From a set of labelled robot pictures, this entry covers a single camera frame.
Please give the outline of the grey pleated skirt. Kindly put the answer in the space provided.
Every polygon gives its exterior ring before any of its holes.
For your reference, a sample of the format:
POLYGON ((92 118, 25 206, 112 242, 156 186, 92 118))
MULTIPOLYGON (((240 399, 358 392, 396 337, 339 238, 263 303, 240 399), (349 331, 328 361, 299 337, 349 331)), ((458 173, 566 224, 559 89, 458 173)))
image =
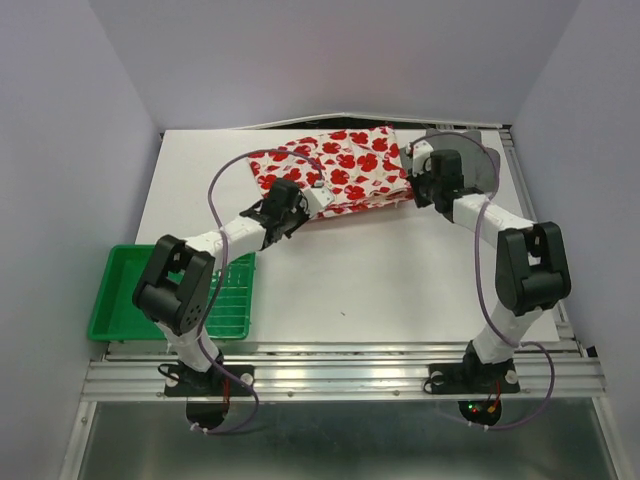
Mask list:
POLYGON ((407 146, 415 141, 426 140, 436 151, 454 150, 461 157, 461 169, 465 187, 477 187, 485 193, 496 192, 499 188, 500 155, 482 143, 479 131, 455 132, 429 129, 423 137, 410 141, 400 149, 401 166, 410 173, 410 159, 407 146))

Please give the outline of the white red floral skirt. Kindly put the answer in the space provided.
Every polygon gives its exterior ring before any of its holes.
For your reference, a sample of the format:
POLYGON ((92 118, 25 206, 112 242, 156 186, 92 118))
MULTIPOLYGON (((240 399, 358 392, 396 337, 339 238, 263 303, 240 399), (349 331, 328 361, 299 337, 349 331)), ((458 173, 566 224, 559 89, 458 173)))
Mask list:
POLYGON ((328 218, 411 200, 400 152, 395 130, 381 126, 300 137, 274 153, 254 153, 248 162, 263 195, 278 178, 302 188, 322 179, 335 197, 319 214, 328 218))

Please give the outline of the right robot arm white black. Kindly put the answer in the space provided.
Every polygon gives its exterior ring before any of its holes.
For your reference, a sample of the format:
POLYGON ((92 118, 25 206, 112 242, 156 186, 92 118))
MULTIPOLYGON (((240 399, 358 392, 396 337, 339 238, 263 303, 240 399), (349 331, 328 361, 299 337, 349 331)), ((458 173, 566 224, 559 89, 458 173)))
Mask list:
POLYGON ((402 150, 400 158, 416 205, 432 206, 452 224, 474 233, 476 290, 486 326, 471 341, 473 358, 461 364, 460 378, 466 387, 482 390, 496 378, 494 365, 510 360, 533 323, 571 292, 561 229, 554 222, 535 223, 493 202, 499 173, 492 156, 487 157, 490 177, 481 181, 465 176, 456 150, 435 150, 426 144, 402 150), (492 312, 483 303, 482 241, 496 254, 498 303, 492 312))

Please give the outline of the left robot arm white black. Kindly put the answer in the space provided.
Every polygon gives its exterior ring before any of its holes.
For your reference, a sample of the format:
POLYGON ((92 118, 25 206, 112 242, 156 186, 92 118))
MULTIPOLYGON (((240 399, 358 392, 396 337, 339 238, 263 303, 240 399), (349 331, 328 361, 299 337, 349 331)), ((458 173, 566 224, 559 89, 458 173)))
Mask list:
POLYGON ((156 242, 132 303, 174 347, 199 393, 213 393, 222 384, 220 351, 204 332, 214 275, 224 279, 232 261, 289 238, 332 201, 322 181, 302 188, 278 178, 264 198, 218 229, 186 239, 165 235, 156 242))

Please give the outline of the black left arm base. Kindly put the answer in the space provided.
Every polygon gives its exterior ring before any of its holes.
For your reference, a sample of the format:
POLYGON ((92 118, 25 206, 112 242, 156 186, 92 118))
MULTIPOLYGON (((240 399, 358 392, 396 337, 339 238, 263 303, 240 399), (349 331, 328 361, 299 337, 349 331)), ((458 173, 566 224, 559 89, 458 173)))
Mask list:
POLYGON ((228 366, 219 355, 216 364, 206 372, 195 371, 181 361, 161 363, 157 371, 165 381, 164 396, 187 400, 185 417, 191 431, 204 435, 239 433, 257 414, 260 401, 254 388, 253 365, 228 366), (248 417, 235 424, 229 420, 234 397, 253 401, 248 417))

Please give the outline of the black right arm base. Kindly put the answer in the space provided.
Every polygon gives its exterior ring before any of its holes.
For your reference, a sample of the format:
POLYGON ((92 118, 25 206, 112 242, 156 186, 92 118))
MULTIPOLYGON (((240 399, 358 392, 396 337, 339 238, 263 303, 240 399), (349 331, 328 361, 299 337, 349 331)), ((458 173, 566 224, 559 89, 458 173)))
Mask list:
POLYGON ((521 391, 514 361, 482 363, 473 344, 456 363, 431 363, 422 389, 430 395, 459 395, 463 419, 472 425, 495 427, 501 418, 504 394, 521 391))

